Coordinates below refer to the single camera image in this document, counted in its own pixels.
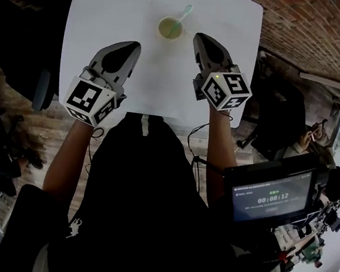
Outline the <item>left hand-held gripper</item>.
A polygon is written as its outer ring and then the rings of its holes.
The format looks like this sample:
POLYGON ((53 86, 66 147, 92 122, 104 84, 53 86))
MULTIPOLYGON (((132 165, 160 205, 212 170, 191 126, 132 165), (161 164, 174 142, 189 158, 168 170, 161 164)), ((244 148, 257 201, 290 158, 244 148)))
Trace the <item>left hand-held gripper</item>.
POLYGON ((63 106, 73 118, 91 126, 99 125, 117 109, 127 96, 123 83, 132 75, 139 60, 141 45, 137 41, 122 41, 99 50, 73 78, 64 98, 63 106), (110 84, 97 72, 113 74, 110 84))

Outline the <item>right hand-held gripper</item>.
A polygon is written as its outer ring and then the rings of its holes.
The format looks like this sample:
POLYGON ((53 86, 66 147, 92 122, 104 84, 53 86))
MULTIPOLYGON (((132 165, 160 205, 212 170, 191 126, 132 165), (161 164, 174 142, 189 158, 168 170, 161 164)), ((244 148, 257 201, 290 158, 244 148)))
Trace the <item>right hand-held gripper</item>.
POLYGON ((206 99, 215 110, 232 110, 244 104, 252 92, 244 73, 237 65, 232 65, 229 52, 214 38, 205 33, 193 37, 195 61, 200 73, 193 79, 196 99, 206 99), (227 67, 211 72, 211 67, 227 67))

